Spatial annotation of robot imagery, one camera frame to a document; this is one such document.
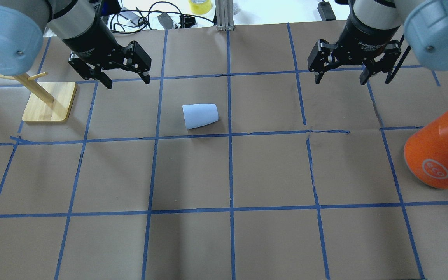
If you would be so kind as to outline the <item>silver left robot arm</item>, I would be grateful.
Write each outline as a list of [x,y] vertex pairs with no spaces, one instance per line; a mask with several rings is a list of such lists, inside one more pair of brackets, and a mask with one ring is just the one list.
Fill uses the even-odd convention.
[[123,69],[148,82],[151,59],[135,41],[121,46],[101,17],[94,0],[0,0],[0,74],[26,73],[49,29],[71,50],[68,62],[83,79],[111,89],[105,71]]

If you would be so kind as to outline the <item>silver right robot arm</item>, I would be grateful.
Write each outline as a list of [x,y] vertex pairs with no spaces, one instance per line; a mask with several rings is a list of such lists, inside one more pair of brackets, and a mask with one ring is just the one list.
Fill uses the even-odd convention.
[[318,40],[307,59],[316,83],[343,65],[362,65],[360,83],[390,83],[412,50],[421,66],[448,71],[448,0],[338,0],[350,14],[337,42]]

